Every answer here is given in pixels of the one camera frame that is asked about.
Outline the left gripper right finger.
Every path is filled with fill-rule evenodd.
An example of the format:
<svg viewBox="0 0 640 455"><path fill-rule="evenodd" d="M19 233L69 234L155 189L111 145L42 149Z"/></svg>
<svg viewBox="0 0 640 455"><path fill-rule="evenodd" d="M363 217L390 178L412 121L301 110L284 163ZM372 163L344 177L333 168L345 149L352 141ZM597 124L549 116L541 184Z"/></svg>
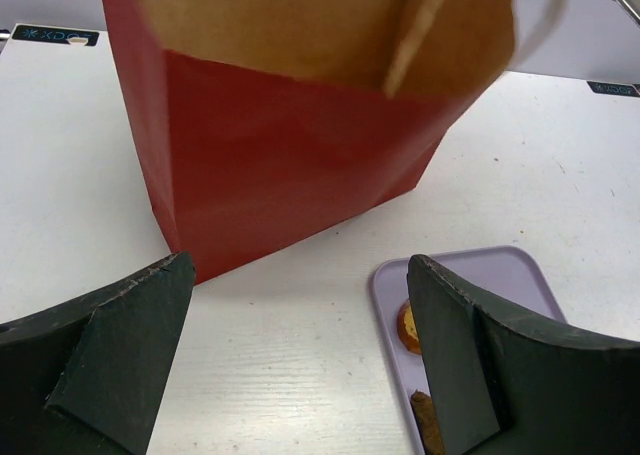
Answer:
<svg viewBox="0 0 640 455"><path fill-rule="evenodd" d="M409 299L449 454L635 454L639 345L519 306L425 255Z"/></svg>

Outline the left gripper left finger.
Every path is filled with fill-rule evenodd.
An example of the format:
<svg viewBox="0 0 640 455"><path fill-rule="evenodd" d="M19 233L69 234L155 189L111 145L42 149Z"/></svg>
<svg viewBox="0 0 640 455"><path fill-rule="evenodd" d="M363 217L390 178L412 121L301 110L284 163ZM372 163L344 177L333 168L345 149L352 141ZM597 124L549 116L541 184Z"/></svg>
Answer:
<svg viewBox="0 0 640 455"><path fill-rule="evenodd" d="M194 282L175 253L2 324L2 453L146 453Z"/></svg>

